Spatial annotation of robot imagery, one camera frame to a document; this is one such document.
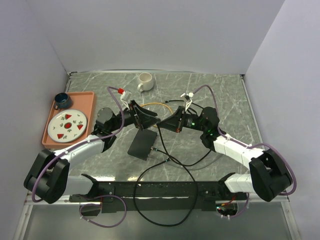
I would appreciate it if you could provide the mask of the black network switch box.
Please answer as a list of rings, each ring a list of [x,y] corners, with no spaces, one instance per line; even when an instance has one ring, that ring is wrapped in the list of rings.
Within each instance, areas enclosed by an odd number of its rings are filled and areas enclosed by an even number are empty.
[[[151,148],[156,141],[157,135],[158,134],[155,131],[149,129],[138,130],[127,151],[127,154],[140,160],[146,161]]]

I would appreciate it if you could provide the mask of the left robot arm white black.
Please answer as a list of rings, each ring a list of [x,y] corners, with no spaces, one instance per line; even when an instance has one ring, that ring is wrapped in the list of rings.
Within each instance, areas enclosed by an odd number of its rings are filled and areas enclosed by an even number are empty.
[[[157,113],[131,100],[128,107],[115,114],[109,107],[98,111],[94,131],[84,140],[67,148],[38,153],[23,186],[31,191],[35,203],[55,203],[62,196],[82,195],[94,201],[99,195],[97,180],[86,174],[71,176],[70,170],[86,159],[108,150],[116,135],[128,125],[145,130],[160,122]]]

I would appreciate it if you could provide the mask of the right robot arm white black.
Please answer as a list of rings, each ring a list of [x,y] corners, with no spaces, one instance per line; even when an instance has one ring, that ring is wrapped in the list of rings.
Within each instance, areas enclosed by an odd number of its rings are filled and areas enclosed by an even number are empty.
[[[196,115],[179,106],[171,116],[156,125],[175,133],[184,128],[201,131],[200,140],[205,148],[249,169],[248,174],[231,173],[224,177],[224,184],[218,187],[223,199],[228,200],[236,193],[255,193],[270,202],[278,195],[286,195],[288,187],[296,187],[292,169],[275,149],[268,147],[264,150],[258,144],[252,146],[240,142],[222,131],[219,122],[217,110],[213,107],[205,107],[200,115]]]

